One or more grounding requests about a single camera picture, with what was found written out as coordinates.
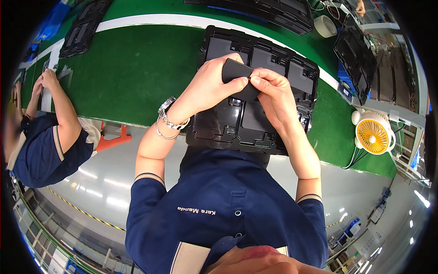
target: silver bangle bracelet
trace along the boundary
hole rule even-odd
[[[155,129],[157,130],[157,134],[158,136],[160,136],[161,138],[165,139],[165,140],[173,140],[176,137],[178,137],[179,133],[177,133],[175,136],[173,136],[172,138],[166,138],[164,137],[161,132],[158,130],[158,120],[160,119],[160,117],[157,118],[157,122],[155,123]]]

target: yellow fan blades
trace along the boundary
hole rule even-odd
[[[359,123],[357,126],[357,138],[365,150],[374,154],[385,152],[389,145],[388,133],[374,120],[363,120]]]

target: green table surface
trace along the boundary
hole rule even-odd
[[[67,14],[58,33],[43,41],[40,51],[65,36],[78,10]],[[115,0],[103,21],[139,14],[188,14],[240,25],[284,43],[337,78],[338,59],[332,49],[336,38],[324,39],[316,30],[298,36],[243,15],[184,5],[182,0]],[[193,78],[203,35],[201,28],[176,25],[139,25],[98,32],[87,53],[59,60],[58,71],[64,66],[73,70],[70,86],[68,77],[61,79],[61,85],[79,116],[150,126],[161,103],[180,95]],[[24,108],[48,58],[46,55],[27,69],[22,91]],[[355,147],[350,119],[354,108],[321,79],[317,92],[309,142],[321,161],[346,166]],[[368,154],[353,168],[392,178],[396,174],[388,153]]]

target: tape roll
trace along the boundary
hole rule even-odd
[[[325,15],[316,17],[314,20],[315,29],[324,38],[329,38],[337,34],[335,24]]]

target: small fan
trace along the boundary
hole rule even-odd
[[[357,120],[357,114],[355,112],[353,114],[355,115],[354,120]],[[355,143],[358,148],[363,147],[367,152],[374,155],[391,151],[396,145],[396,135],[391,129],[386,114],[369,110],[365,111],[357,121],[356,138],[358,142],[355,140]]]

